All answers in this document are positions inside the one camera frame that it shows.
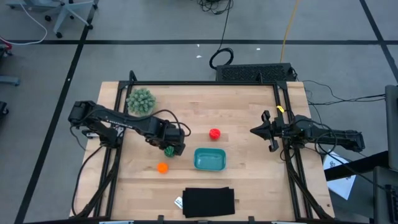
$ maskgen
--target yellow tag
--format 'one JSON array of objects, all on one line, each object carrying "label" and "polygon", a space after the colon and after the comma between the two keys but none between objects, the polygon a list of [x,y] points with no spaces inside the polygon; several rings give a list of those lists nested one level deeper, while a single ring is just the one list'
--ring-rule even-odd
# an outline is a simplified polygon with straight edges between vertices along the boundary
[{"label": "yellow tag", "polygon": [[278,108],[280,110],[280,112],[282,112],[282,113],[285,112],[285,110],[284,110],[284,108],[282,106],[276,106],[276,108]]}]

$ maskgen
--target black clamp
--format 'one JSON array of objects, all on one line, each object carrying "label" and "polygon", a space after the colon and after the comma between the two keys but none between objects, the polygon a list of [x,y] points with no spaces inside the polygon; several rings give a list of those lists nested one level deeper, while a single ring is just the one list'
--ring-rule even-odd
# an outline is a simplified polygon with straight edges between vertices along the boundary
[{"label": "black clamp", "polygon": [[249,217],[249,224],[256,224],[254,217]]},{"label": "black clamp", "polygon": [[138,81],[136,74],[134,74],[134,72],[132,70],[130,70],[129,81],[130,81],[130,85],[133,85],[134,82]]},{"label": "black clamp", "polygon": [[157,216],[157,224],[163,224],[164,222],[164,215]]},{"label": "black clamp", "polygon": [[256,81],[258,81],[260,84],[263,84],[263,83],[264,83],[264,82],[262,81],[262,74],[261,74],[261,72],[259,72],[259,73],[257,74]]}]

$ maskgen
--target black box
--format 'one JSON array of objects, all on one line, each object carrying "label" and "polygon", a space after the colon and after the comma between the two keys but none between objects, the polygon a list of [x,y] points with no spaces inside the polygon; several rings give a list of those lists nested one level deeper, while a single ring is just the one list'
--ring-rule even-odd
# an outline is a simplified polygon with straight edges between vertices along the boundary
[{"label": "black box", "polygon": [[258,82],[259,75],[263,82],[287,81],[294,82],[290,63],[270,63],[255,65],[219,65],[216,81]]}]

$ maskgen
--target floor tile line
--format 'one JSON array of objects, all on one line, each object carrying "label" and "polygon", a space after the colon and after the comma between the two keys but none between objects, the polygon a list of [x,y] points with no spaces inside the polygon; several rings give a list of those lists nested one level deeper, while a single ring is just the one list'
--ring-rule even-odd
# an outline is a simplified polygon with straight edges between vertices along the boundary
[{"label": "floor tile line", "polygon": [[387,63],[390,66],[391,72],[392,74],[394,74],[396,80],[398,81],[398,68],[397,65],[394,61],[394,58],[392,57],[390,50],[388,49],[386,43],[384,42],[383,36],[381,35],[381,32],[376,24],[376,21],[374,20],[372,13],[368,7],[368,5],[366,4],[365,0],[359,0],[359,2],[362,5],[362,8],[365,12],[366,17],[368,18],[368,21],[372,27],[372,30],[374,32],[374,35],[376,35],[376,38],[378,41],[381,42],[381,49],[383,51],[384,56],[386,57]]},{"label": "floor tile line", "polygon": [[[94,8],[91,7],[90,13],[87,18],[88,23],[91,23],[91,21],[93,20],[94,12],[95,12]],[[60,118],[60,115],[62,112],[63,104],[65,103],[65,99],[67,97],[68,90],[69,90],[70,84],[73,79],[73,75],[75,74],[76,66],[78,64],[78,61],[79,61],[79,58],[81,55],[81,51],[83,50],[83,46],[84,46],[84,42],[87,38],[87,34],[88,34],[88,28],[87,28],[87,26],[85,26],[85,28],[83,29],[83,32],[81,33],[78,47],[76,48],[75,55],[73,56],[73,60],[71,62],[68,74],[65,77],[65,82],[63,84],[57,105],[55,107],[55,111],[52,116],[49,129],[47,130],[47,134],[45,135],[44,142],[43,142],[42,148],[39,153],[39,157],[37,158],[33,173],[30,177],[24,197],[23,197],[21,205],[19,207],[16,219],[14,222],[15,224],[21,224],[25,220],[26,213],[29,209],[29,205],[32,200],[33,194],[35,192],[36,185],[39,181],[40,173],[44,166],[45,158],[47,157],[47,153],[49,151],[51,141],[52,141],[55,129],[57,127],[57,124],[58,124],[58,121],[59,121],[59,118]]]},{"label": "floor tile line", "polygon": [[[35,40],[13,40],[13,42],[33,42]],[[79,40],[44,40],[42,45],[77,45]],[[221,40],[85,40],[93,45],[179,45],[179,44],[220,44]],[[280,45],[283,40],[229,39],[224,44],[264,44]],[[398,40],[286,40],[288,45],[398,45]]]}]

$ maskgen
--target gray floor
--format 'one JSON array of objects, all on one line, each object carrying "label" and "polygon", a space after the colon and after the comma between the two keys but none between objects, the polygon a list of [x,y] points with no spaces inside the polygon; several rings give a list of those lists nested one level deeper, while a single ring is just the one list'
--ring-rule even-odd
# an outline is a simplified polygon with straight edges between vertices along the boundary
[{"label": "gray floor", "polygon": [[[283,39],[294,2],[234,0],[225,39]],[[397,1],[366,1],[387,40],[398,40]],[[80,12],[84,17],[88,10]],[[34,14],[46,24],[40,14]],[[89,40],[219,39],[226,14],[202,12],[188,0],[100,0]],[[23,12],[0,5],[0,34],[7,39],[39,39],[43,33]],[[61,28],[64,40],[78,40],[83,30],[77,20]],[[49,32],[48,40],[56,39]],[[376,40],[359,1],[301,1],[289,34],[294,40]],[[234,64],[275,63],[280,45],[225,45],[235,52]],[[68,130],[67,116],[76,100],[96,100],[103,81],[127,79],[134,70],[139,80],[214,80],[208,60],[217,45],[85,45],[63,106],[49,154],[25,222],[67,218],[83,152]],[[398,46],[388,46],[398,59]],[[0,86],[0,100],[10,114],[0,125],[0,217],[12,223],[27,187],[57,104],[76,45],[14,47],[0,73],[22,79],[21,86]],[[215,64],[227,61],[225,55]],[[342,98],[380,94],[396,84],[391,69],[376,45],[287,45],[290,62],[300,80],[328,84]],[[305,84],[314,102],[332,100],[327,88]],[[369,156],[384,151],[384,103],[345,103],[319,106],[322,121],[335,129],[363,132]],[[312,116],[318,120],[311,108]],[[349,159],[361,156],[338,148]],[[339,218],[358,220],[333,204]]]}]

